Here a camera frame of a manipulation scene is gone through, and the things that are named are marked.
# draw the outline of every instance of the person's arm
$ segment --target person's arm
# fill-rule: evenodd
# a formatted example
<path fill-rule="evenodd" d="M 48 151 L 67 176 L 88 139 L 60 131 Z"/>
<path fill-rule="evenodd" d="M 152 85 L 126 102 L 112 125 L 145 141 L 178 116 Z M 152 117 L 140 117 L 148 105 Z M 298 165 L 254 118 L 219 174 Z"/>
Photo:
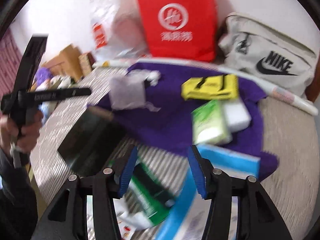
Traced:
<path fill-rule="evenodd" d="M 35 123 L 22 128 L 23 138 L 17 145 L 23 152 L 30 152 L 36 145 L 42 114 L 35 116 Z M 38 214 L 36 194 L 24 167 L 15 169 L 10 156 L 10 137 L 17 136 L 17 127 L 8 117 L 0 119 L 0 236 L 29 240 L 36 227 Z"/>

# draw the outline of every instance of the beige mattress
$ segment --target beige mattress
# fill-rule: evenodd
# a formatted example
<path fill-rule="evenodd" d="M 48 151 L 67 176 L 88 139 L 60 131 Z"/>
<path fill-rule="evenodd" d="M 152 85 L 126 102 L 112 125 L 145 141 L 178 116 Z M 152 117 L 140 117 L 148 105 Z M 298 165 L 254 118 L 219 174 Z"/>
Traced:
<path fill-rule="evenodd" d="M 108 92 L 106 77 L 111 73 L 125 74 L 126 69 L 95 69 L 80 85 L 90 86 L 92 95 L 61 103 L 41 130 L 38 144 L 31 154 L 31 164 L 47 203 L 72 173 L 57 148 L 86 105 L 97 103 Z M 319 146 L 315 122 L 311 115 L 270 97 L 260 102 L 260 110 L 265 126 L 264 150 L 276 154 L 280 160 L 275 173 L 261 184 L 277 206 L 292 238 L 301 240 L 311 220 L 319 184 Z M 115 155 L 121 154 L 128 140 L 124 140 Z M 139 155 L 162 183 L 177 194 L 183 182 L 187 160 L 143 145 L 139 145 Z M 130 207 L 132 210 L 138 208 L 134 203 L 130 203 Z M 156 230 L 157 227 L 136 232 L 132 239 L 152 239 Z"/>

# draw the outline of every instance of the black sleeve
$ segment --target black sleeve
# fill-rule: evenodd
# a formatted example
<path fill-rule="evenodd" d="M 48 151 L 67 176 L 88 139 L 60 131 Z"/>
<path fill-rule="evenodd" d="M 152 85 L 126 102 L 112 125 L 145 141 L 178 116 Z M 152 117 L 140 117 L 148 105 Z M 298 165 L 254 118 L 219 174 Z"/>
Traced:
<path fill-rule="evenodd" d="M 15 169 L 10 157 L 0 150 L 0 235 L 29 240 L 38 221 L 36 194 L 25 168 Z"/>

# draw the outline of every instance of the human hand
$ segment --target human hand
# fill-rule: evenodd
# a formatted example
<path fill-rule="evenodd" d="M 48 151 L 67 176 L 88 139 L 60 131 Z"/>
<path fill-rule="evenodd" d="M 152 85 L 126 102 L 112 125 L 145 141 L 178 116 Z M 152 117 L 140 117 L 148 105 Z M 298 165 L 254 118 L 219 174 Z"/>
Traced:
<path fill-rule="evenodd" d="M 42 118 L 43 114 L 38 111 L 35 114 L 34 123 L 21 128 L 23 136 L 17 141 L 17 146 L 23 153 L 29 153 L 36 146 L 42 127 Z M 11 137 L 17 137 L 18 133 L 19 130 L 15 122 L 7 115 L 2 116 L 0 119 L 0 148 L 8 156 L 10 156 Z"/>

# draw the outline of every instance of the white tube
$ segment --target white tube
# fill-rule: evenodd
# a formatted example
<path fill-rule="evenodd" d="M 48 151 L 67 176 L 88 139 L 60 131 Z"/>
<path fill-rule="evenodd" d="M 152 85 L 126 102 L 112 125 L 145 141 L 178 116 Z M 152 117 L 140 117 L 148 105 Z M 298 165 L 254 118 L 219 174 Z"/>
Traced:
<path fill-rule="evenodd" d="M 311 115 L 318 115 L 318 109 L 308 101 L 294 95 L 293 93 L 285 90 L 278 85 L 275 85 L 269 81 L 263 80 L 259 77 L 253 76 L 251 74 L 238 71 L 229 67 L 219 66 L 214 63 L 207 63 L 195 60 L 185 60 L 185 59 L 176 59 L 176 58 L 162 58 L 162 57 L 153 57 L 153 58 L 139 58 L 135 59 L 120 59 L 120 60 L 110 60 L 108 63 L 97 62 L 96 67 L 102 65 L 108 65 L 110 67 L 129 67 L 136 62 L 149 62 L 149 63 L 162 63 L 162 64 L 175 64 L 175 65 L 185 65 L 185 66 L 197 66 L 202 68 L 207 68 L 211 70 L 217 70 L 223 73 L 235 74 L 238 77 L 249 79 L 255 82 L 268 96 L 276 98 L 280 101 L 286 102 L 296 108 L 299 108 L 302 111 L 307 112 Z"/>

